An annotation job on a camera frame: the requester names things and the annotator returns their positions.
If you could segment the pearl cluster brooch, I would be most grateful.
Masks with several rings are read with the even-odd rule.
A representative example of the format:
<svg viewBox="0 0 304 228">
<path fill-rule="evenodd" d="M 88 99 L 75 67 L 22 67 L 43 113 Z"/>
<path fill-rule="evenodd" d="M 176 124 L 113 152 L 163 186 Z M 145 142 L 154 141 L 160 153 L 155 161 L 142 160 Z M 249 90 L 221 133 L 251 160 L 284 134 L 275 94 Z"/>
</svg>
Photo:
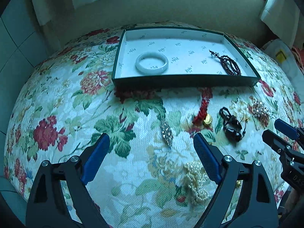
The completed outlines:
<svg viewBox="0 0 304 228">
<path fill-rule="evenodd" d="M 269 122 L 268 109 L 263 102 L 255 100 L 250 106 L 251 114 L 263 125 L 267 126 Z"/>
</svg>

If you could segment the black cord bead pendant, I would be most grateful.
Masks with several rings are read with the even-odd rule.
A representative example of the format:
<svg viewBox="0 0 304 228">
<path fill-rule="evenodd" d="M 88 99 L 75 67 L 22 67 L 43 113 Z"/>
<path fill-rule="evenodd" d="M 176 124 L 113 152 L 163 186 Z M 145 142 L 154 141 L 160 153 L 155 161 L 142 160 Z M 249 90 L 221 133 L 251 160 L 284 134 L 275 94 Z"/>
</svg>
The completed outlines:
<svg viewBox="0 0 304 228">
<path fill-rule="evenodd" d="M 226 107 L 219 110 L 219 115 L 223 119 L 223 130 L 228 140 L 240 142 L 246 134 L 246 125 L 242 127 L 241 122 Z"/>
</svg>

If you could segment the red knot gold charm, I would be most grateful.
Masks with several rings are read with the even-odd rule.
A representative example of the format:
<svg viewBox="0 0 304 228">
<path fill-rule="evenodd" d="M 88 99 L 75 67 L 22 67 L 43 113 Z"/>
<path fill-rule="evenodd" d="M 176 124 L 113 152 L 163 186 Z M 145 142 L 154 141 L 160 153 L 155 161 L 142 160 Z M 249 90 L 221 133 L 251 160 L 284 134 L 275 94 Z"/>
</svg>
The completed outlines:
<svg viewBox="0 0 304 228">
<path fill-rule="evenodd" d="M 192 123 L 196 126 L 204 125 L 209 127 L 212 123 L 212 117 L 208 113 L 208 105 L 213 97 L 211 88 L 203 88 L 201 90 L 201 105 L 198 114 L 193 118 Z"/>
</svg>

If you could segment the silver crystal brooch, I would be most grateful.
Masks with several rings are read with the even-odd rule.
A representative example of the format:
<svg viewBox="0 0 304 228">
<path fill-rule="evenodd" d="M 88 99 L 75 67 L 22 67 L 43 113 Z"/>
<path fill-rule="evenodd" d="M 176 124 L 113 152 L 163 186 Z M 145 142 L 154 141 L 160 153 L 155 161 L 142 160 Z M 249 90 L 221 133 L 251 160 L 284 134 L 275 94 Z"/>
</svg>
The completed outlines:
<svg viewBox="0 0 304 228">
<path fill-rule="evenodd" d="M 162 120 L 160 128 L 161 128 L 161 134 L 162 134 L 162 137 L 163 137 L 165 143 L 167 144 L 167 146 L 169 148 L 171 148 L 172 142 L 173 142 L 173 133 L 172 133 L 172 130 L 171 130 L 168 122 L 166 120 Z"/>
</svg>

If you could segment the white jade bangle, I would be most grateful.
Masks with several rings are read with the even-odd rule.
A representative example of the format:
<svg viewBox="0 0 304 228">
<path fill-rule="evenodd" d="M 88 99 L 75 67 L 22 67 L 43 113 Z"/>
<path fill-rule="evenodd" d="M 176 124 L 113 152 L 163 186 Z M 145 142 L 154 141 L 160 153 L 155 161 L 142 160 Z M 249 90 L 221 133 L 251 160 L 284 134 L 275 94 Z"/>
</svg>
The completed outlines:
<svg viewBox="0 0 304 228">
<path fill-rule="evenodd" d="M 157 52 L 145 52 L 138 56 L 135 66 L 143 75 L 161 75 L 169 67 L 168 58 Z"/>
</svg>

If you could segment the green jewelry tray box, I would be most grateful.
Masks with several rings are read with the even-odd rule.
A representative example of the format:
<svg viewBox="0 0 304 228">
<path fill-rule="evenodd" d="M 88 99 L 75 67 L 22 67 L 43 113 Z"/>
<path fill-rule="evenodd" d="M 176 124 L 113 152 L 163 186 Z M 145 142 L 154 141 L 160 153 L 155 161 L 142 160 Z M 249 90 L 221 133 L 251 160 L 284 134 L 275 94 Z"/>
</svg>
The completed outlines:
<svg viewBox="0 0 304 228">
<path fill-rule="evenodd" d="M 139 55 L 157 52 L 169 60 L 161 75 L 143 75 Z M 119 89 L 254 86 L 260 75 L 237 45 L 220 32 L 187 27 L 138 27 L 123 31 L 112 81 Z"/>
</svg>

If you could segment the pink blanket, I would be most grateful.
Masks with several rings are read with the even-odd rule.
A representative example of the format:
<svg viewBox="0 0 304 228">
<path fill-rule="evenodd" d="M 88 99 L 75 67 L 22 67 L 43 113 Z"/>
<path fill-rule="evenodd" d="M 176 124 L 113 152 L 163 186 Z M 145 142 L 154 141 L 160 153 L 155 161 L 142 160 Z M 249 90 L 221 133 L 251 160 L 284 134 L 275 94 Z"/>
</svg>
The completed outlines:
<svg viewBox="0 0 304 228">
<path fill-rule="evenodd" d="M 295 57 L 296 63 L 301 70 L 301 72 L 304 74 L 304 51 L 303 49 L 299 49 L 296 46 L 292 47 L 292 53 Z"/>
</svg>

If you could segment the patterned pillow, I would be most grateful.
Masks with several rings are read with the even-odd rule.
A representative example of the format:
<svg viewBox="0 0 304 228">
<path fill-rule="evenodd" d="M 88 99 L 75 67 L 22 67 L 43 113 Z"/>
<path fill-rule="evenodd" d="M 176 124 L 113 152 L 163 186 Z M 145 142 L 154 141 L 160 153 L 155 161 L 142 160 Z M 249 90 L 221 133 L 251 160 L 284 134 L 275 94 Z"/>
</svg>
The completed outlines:
<svg viewBox="0 0 304 228">
<path fill-rule="evenodd" d="M 278 63 L 303 102 L 303 73 L 292 50 L 280 39 L 267 42 L 261 50 Z"/>
</svg>

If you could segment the floral bedspread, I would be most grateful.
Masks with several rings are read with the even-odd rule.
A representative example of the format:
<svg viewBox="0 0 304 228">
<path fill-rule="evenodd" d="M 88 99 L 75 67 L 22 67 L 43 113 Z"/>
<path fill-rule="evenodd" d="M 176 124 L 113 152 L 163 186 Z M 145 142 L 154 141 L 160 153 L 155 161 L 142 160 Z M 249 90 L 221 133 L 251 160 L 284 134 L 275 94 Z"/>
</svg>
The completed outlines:
<svg viewBox="0 0 304 228">
<path fill-rule="evenodd" d="M 40 63 L 12 110 L 4 147 L 4 176 L 25 207 L 43 160 L 61 163 L 81 154 L 106 133 L 109 153 L 88 191 L 110 227 L 193 227 L 216 185 L 199 165 L 193 137 L 201 133 L 223 154 L 262 162 L 276 202 L 287 190 L 279 157 L 262 142 L 278 118 L 303 126 L 303 102 L 277 62 L 247 40 L 229 38 L 249 59 L 261 80 L 253 87 L 211 88 L 209 127 L 192 123 L 203 88 L 120 93 L 111 74 L 123 28 L 100 29 L 70 41 Z M 250 111 L 255 101 L 268 109 L 265 126 Z M 240 142 L 228 140 L 219 110 L 226 107 L 246 125 Z M 171 148 L 161 134 L 166 120 Z"/>
</svg>

